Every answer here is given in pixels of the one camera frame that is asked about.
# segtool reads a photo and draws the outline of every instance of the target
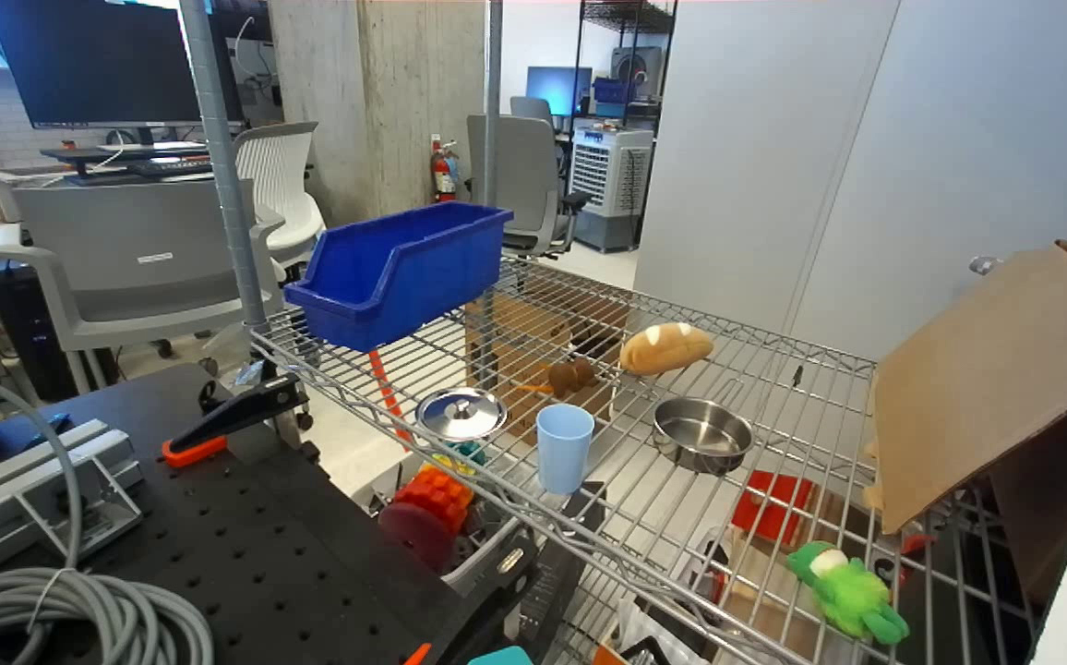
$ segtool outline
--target wire shelf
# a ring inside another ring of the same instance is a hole
[[[713,334],[718,346],[698,366],[631,381],[616,369],[616,346],[653,321],[691,321]],[[254,343],[370,427],[427,452],[450,454],[447,444],[420,436],[404,418],[413,403],[457,386],[496,392],[509,409],[507,433],[489,441],[489,463],[461,476],[595,572],[612,578],[622,593],[698,630],[735,661],[948,665],[1031,654],[1033,614],[1021,598],[987,492],[967,489],[904,535],[878,535],[878,519],[863,503],[875,479],[863,454],[875,377],[869,359],[530,262],[509,262],[489,301],[382,346],[384,374],[375,374],[359,353],[308,338],[295,310],[269,318],[269,334]],[[599,534],[567,519],[567,503],[541,489],[536,447],[530,444],[536,441],[536,409],[554,403],[541,377],[568,353],[579,353],[599,381],[568,396],[599,418],[590,479],[603,479],[605,492],[584,492],[584,503],[605,508],[611,521]],[[718,398],[749,423],[746,463],[728,476],[708,476],[661,454],[649,414],[669,396]],[[793,476],[814,497],[776,500],[749,486],[755,473]],[[779,534],[827,540],[863,567],[890,569],[895,604],[911,622],[911,640],[882,651],[823,624],[814,593],[787,572],[784,542],[765,540],[760,521],[731,525],[738,503],[776,510]],[[927,540],[923,553],[904,550],[910,535]],[[728,562],[706,550],[708,540],[725,548]],[[722,593],[691,588],[682,569],[708,569]]]

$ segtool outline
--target floor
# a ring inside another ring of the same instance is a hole
[[[590,252],[584,246],[574,246],[568,254],[557,259],[562,270],[590,278],[590,282],[605,282],[616,289],[631,289],[637,285],[637,268],[640,268],[640,252],[616,252],[616,254],[603,254]],[[143,346],[126,346],[120,354],[122,363],[122,377],[143,377],[176,363],[200,363],[203,354],[216,354],[216,343],[200,343],[192,338],[174,339],[174,359],[159,359],[159,353],[152,343]],[[217,366],[240,366],[243,346],[228,343],[217,353]],[[407,452],[384,436],[382,430],[359,423],[352,409],[336,406],[333,398],[311,392],[311,409],[313,409],[313,430],[308,433],[308,441],[317,444],[323,452],[323,471],[333,476],[336,489],[344,489],[346,497],[370,489],[378,476],[393,473]]]

